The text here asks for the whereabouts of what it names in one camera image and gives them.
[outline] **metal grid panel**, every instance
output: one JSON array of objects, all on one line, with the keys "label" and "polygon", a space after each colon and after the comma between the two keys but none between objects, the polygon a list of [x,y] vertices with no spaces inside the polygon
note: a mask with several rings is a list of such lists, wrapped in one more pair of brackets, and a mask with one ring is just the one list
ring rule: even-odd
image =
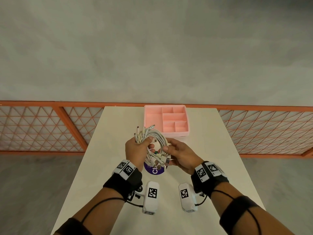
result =
[{"label": "metal grid panel", "polygon": [[98,107],[64,107],[68,116],[85,141],[89,144],[101,117],[103,108]]},{"label": "metal grid panel", "polygon": [[313,146],[313,112],[219,113],[240,154],[302,154]]},{"label": "metal grid panel", "polygon": [[0,151],[83,150],[52,107],[0,106]]}]

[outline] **orange metal fence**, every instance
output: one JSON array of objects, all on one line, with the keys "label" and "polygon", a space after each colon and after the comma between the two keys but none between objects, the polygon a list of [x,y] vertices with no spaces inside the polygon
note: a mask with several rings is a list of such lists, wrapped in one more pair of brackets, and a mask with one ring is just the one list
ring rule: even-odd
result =
[{"label": "orange metal fence", "polygon": [[[0,154],[81,155],[105,106],[146,103],[0,102]],[[241,157],[313,157],[313,107],[217,108]]]}]

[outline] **person's left hand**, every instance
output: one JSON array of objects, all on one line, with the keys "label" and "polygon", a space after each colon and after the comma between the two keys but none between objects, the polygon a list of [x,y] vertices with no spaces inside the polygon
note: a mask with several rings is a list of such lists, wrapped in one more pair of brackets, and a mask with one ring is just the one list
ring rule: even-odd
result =
[{"label": "person's left hand", "polygon": [[147,156],[147,147],[151,149],[152,152],[155,150],[154,145],[151,144],[153,137],[146,138],[142,143],[136,143],[135,138],[131,138],[125,143],[125,153],[126,159],[130,160],[139,171],[143,170],[143,163]]}]

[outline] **black wire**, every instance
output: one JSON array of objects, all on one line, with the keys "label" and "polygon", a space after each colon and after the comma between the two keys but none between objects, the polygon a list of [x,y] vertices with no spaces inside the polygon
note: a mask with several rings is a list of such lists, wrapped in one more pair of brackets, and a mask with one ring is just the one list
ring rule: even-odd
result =
[{"label": "black wire", "polygon": [[195,206],[202,205],[205,202],[206,199],[207,199],[207,196],[204,198],[204,200],[200,204],[195,204]]},{"label": "black wire", "polygon": [[[220,192],[220,193],[222,193],[222,194],[224,194],[224,195],[226,195],[226,196],[228,196],[229,198],[232,198],[232,199],[234,200],[234,197],[232,197],[231,195],[225,193],[224,191],[214,189],[212,192],[214,192],[214,191]],[[247,211],[248,211],[248,213],[251,214],[251,216],[253,217],[253,219],[254,219],[254,221],[255,221],[255,223],[256,223],[256,226],[258,227],[259,235],[261,235],[261,234],[262,234],[262,231],[261,231],[261,227],[260,227],[260,224],[259,224],[258,220],[256,219],[256,217],[254,216],[254,214],[253,214],[249,209],[247,209]]]},{"label": "black wire", "polygon": [[85,219],[87,218],[87,216],[91,213],[91,211],[96,208],[99,204],[103,203],[103,202],[106,202],[106,201],[109,201],[109,200],[122,200],[122,201],[125,201],[123,198],[117,198],[117,197],[114,197],[114,198],[108,198],[108,199],[105,199],[105,200],[102,200],[100,201],[99,203],[95,204],[89,211],[88,213],[85,215],[85,217],[83,218],[83,220],[81,221],[81,223],[83,223],[85,221]]},{"label": "black wire", "polygon": [[129,201],[126,201],[127,203],[129,203],[129,204],[131,204],[131,205],[134,205],[134,206],[137,206],[137,207],[140,207],[140,208],[143,208],[143,205],[136,205],[136,204],[133,204],[133,203],[131,203],[131,202],[129,202]]}]

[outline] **hand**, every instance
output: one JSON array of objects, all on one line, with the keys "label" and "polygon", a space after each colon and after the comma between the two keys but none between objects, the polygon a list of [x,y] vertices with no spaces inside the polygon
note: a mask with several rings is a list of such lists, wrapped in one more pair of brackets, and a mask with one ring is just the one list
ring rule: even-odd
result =
[{"label": "hand", "polygon": [[204,162],[195,152],[184,142],[174,138],[167,138],[169,146],[164,146],[163,151],[172,155],[170,165],[179,166],[184,172],[192,175],[195,168]]},{"label": "hand", "polygon": [[135,138],[131,138],[125,143],[126,159],[130,160],[139,171],[143,169],[143,163],[147,156],[147,147],[154,148],[151,144],[153,137],[146,138],[142,143],[136,143]]}]

